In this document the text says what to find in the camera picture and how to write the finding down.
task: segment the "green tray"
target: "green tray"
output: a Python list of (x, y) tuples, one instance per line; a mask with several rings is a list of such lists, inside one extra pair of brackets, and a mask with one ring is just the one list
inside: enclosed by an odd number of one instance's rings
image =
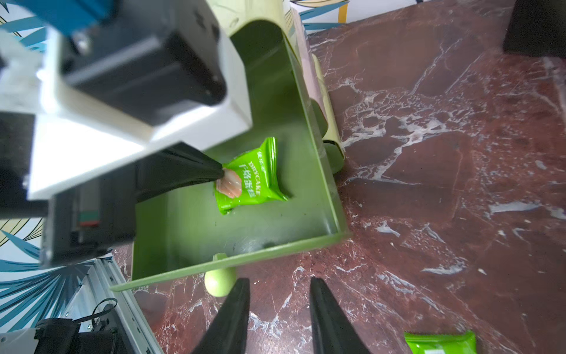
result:
[[(258, 20), (231, 39), (246, 67), (254, 126), (205, 153), (227, 163), (276, 137), (277, 178), (290, 199), (222, 215), (213, 183), (206, 183), (138, 204), (132, 280), (113, 291), (321, 248), (350, 236), (301, 67), (281, 28)], [(228, 258), (212, 261), (220, 252)]]

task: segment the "blue leaf pattern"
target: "blue leaf pattern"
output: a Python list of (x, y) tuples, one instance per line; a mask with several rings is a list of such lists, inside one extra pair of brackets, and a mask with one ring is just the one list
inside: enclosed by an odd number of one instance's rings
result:
[(339, 7), (342, 7), (344, 5), (346, 5), (349, 1), (343, 1), (343, 2), (339, 2), (339, 3), (335, 3), (335, 4), (329, 4), (329, 5), (324, 5), (324, 6), (320, 6), (320, 7), (314, 7), (311, 8), (310, 10), (306, 10), (301, 12), (299, 15), (301, 16), (301, 20), (306, 20), (309, 18), (313, 18), (313, 17), (317, 17), (319, 15), (325, 14), (329, 11), (332, 11), (334, 9), (337, 9)]
[[(8, 241), (23, 253), (34, 259), (39, 258), (39, 248), (24, 241), (19, 237), (19, 233), (16, 236), (4, 230), (2, 232)], [(9, 298), (8, 301), (0, 304), (0, 327), (10, 323), (8, 331), (15, 331), (35, 326), (44, 318), (61, 316), (93, 263), (94, 261), (86, 261), (72, 266), (54, 268), (22, 279), (0, 282), (0, 300)], [(38, 263), (0, 259), (0, 272), (32, 271), (38, 270), (38, 266)]]
[(31, 256), (33, 259), (39, 260), (39, 248), (30, 244), (29, 242), (25, 242), (21, 238), (14, 236), (13, 234), (2, 230), (4, 235), (16, 245), (17, 248), (22, 250), (28, 256)]

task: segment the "cake image on package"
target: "cake image on package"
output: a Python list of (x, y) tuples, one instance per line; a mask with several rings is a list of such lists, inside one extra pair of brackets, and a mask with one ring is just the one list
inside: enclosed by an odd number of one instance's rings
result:
[(277, 184), (277, 142), (267, 138), (261, 146), (223, 166), (224, 177), (216, 180), (214, 194), (222, 214), (240, 205), (286, 201)]

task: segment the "marble tabletop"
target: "marble tabletop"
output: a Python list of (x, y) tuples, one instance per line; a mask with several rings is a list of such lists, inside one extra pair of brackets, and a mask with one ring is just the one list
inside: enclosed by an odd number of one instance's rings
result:
[[(504, 55), (512, 8), (434, 0), (309, 37), (354, 236), (238, 269), (247, 353), (312, 353), (312, 276), (372, 353), (467, 329), (479, 353), (566, 352), (566, 62)], [(114, 255), (129, 277), (131, 247)], [(202, 275), (135, 297), (166, 354), (189, 353), (222, 303)]]

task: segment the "snack package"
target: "snack package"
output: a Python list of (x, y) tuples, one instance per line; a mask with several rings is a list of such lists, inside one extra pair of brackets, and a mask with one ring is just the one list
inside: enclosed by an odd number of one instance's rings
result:
[(222, 214), (239, 205), (286, 201), (277, 184), (277, 144), (267, 138), (261, 146), (224, 165), (224, 177), (216, 180), (214, 194)]
[(413, 354), (477, 354), (472, 331), (460, 335), (405, 333), (405, 341)]

